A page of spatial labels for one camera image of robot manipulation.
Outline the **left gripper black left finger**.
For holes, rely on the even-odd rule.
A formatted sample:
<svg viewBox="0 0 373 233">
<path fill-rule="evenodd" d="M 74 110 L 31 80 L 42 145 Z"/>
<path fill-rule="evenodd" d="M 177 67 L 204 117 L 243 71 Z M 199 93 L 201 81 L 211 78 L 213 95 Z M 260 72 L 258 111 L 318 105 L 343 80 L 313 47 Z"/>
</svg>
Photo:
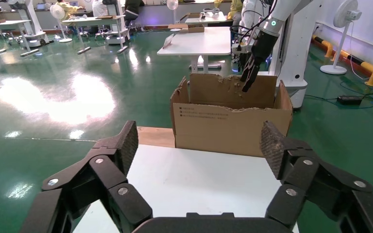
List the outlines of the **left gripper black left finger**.
<svg viewBox="0 0 373 233">
<path fill-rule="evenodd" d="M 100 201 L 122 233 L 131 233 L 153 216 L 127 175 L 138 148 L 134 121 L 98 140 L 80 161 L 43 181 L 20 228 L 22 233 L 71 233 L 89 206 Z"/>
</svg>

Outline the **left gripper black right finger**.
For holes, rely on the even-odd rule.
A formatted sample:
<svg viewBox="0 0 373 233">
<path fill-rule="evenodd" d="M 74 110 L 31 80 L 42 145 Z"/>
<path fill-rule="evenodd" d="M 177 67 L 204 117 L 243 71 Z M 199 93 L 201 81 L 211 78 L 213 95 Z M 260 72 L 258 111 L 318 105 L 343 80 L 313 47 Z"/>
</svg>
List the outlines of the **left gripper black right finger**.
<svg viewBox="0 0 373 233">
<path fill-rule="evenodd" d="M 270 121 L 260 149 L 281 186 L 265 217 L 290 232 L 308 201 L 338 223 L 342 233 L 373 233 L 373 186 L 321 159 L 308 143 L 284 136 Z"/>
</svg>

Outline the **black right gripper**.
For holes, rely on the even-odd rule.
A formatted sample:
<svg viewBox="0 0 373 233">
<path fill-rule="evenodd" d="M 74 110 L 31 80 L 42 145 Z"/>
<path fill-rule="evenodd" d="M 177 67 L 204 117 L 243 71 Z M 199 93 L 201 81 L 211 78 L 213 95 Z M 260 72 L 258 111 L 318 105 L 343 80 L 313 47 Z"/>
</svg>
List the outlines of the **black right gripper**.
<svg viewBox="0 0 373 233">
<path fill-rule="evenodd" d="M 251 54 L 241 54 L 239 67 L 242 69 L 240 81 L 243 82 L 242 92 L 247 92 L 257 78 L 261 63 L 272 53 L 279 37 L 277 33 L 259 31 L 251 47 Z"/>
</svg>

